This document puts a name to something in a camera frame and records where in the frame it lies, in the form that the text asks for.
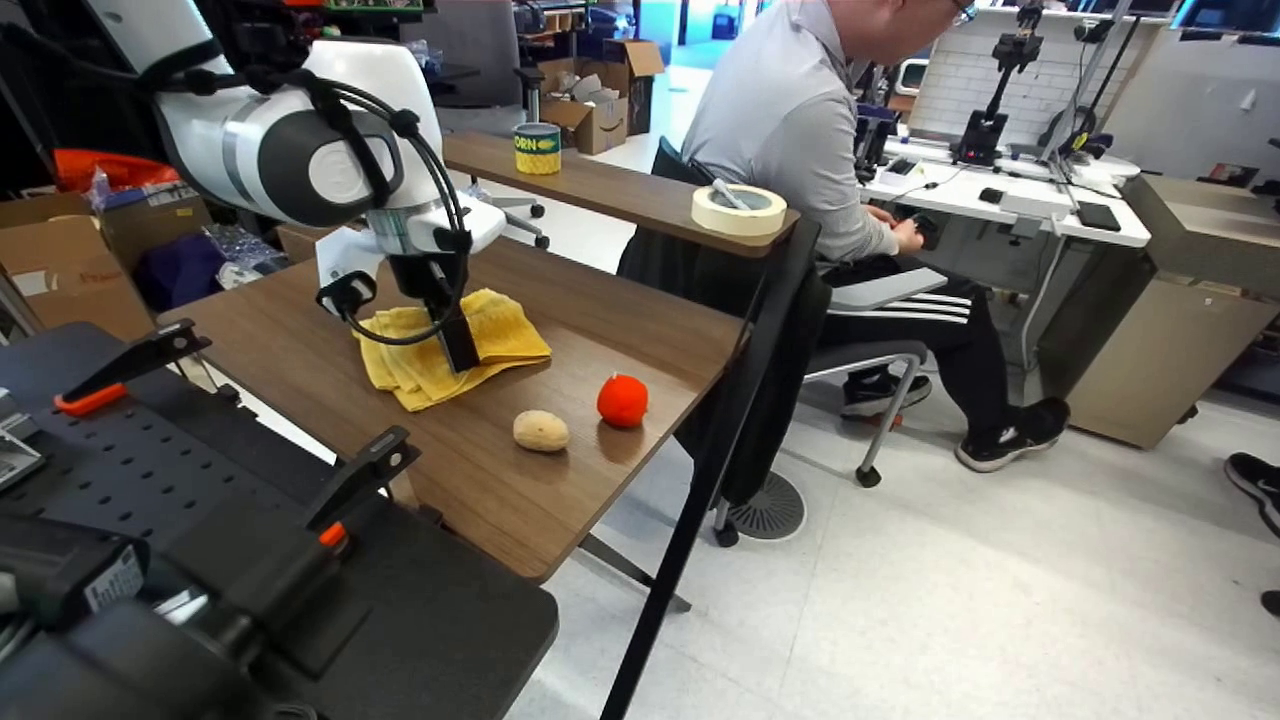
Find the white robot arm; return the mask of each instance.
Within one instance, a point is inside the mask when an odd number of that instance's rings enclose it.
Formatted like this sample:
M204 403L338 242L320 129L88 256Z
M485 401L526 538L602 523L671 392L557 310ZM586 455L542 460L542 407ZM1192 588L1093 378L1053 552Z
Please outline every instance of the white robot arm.
M238 208L291 224L369 219L402 291L428 304L456 367L475 365L460 291L505 210L460 205L439 121L402 42L318 40L279 0L88 0L151 100L171 165ZM320 269L320 304L357 325L372 277Z

